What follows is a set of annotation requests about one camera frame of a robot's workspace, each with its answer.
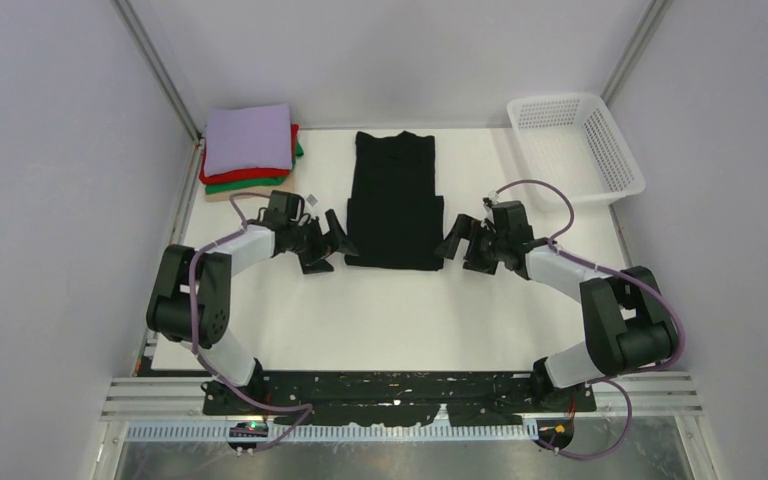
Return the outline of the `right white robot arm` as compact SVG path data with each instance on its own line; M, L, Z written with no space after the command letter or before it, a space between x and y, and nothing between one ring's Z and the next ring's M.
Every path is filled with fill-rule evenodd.
M452 260L460 243L467 242L464 269L493 275L504 266L581 307L583 341L533 364L530 389L535 400L644 370L680 352L680 328L649 269L615 271L575 257L555 240L535 236L521 202L484 203L488 217L458 215L435 255Z

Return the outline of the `black t shirt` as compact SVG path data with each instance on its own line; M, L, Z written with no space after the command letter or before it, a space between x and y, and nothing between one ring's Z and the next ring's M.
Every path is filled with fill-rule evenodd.
M352 267L437 271L443 259L444 197L436 191L435 137L403 131L355 137L347 233L358 249Z

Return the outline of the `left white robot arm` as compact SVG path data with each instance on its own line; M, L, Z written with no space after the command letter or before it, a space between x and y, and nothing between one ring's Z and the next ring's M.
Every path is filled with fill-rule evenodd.
M299 261L304 274L328 273L328 259L355 256L334 210L324 224L307 211L302 196L274 190L267 205L237 230L201 248L168 246L161 257L146 311L150 331L189 350L220 384L258 407L263 367L229 329L231 284L246 269L284 253Z

